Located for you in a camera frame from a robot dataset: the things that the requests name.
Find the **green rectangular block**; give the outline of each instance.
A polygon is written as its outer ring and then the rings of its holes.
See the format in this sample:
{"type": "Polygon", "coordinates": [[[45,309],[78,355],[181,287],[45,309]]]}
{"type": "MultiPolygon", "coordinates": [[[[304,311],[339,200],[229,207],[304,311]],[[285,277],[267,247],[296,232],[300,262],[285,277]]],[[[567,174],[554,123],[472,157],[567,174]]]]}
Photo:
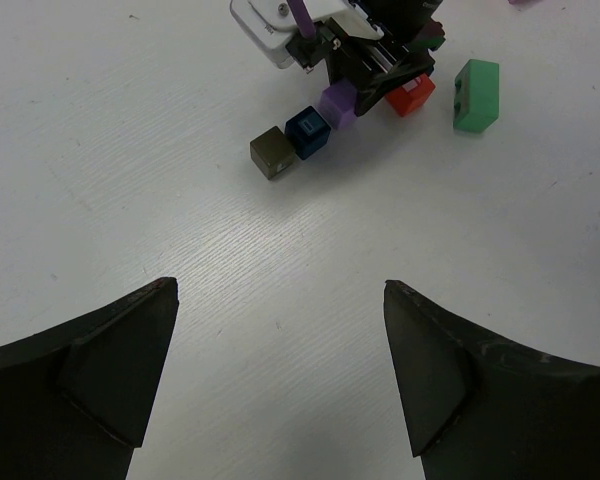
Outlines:
{"type": "Polygon", "coordinates": [[[453,128],[482,133],[500,116],[500,65],[469,60],[456,77],[453,128]]]}

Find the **white table surface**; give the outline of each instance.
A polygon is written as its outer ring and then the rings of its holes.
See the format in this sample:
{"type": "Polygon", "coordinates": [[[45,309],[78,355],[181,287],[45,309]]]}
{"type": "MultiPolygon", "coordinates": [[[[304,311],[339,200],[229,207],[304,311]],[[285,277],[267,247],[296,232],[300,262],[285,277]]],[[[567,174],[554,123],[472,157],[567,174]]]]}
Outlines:
{"type": "Polygon", "coordinates": [[[180,284],[130,479],[423,478],[388,278],[600,365],[600,0],[447,0],[435,18],[422,111],[383,103],[268,182],[249,141],[326,73],[275,69],[228,1],[0,0],[0,345],[180,284]],[[502,69],[481,137],[452,129],[472,57],[502,69]]]}

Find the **toy block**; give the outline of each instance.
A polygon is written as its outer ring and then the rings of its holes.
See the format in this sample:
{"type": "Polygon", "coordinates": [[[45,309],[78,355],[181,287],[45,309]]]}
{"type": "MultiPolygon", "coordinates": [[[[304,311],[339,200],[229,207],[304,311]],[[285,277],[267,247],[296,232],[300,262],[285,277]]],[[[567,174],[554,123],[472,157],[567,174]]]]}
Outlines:
{"type": "Polygon", "coordinates": [[[500,65],[469,60],[456,77],[453,128],[484,132],[500,116],[500,65]]]}
{"type": "Polygon", "coordinates": [[[296,155],[306,160],[327,144],[331,127],[313,107],[307,107],[284,127],[284,134],[296,149],[296,155]]]}
{"type": "Polygon", "coordinates": [[[424,105],[435,89],[436,86],[431,79],[422,74],[387,93],[384,98],[398,115],[406,117],[424,105]]]}
{"type": "Polygon", "coordinates": [[[253,163],[269,180],[285,170],[296,158],[295,148],[278,127],[251,140],[250,147],[253,163]]]}
{"type": "Polygon", "coordinates": [[[336,130],[355,122],[356,97],[358,91],[349,80],[343,78],[322,92],[318,111],[336,130]]]}

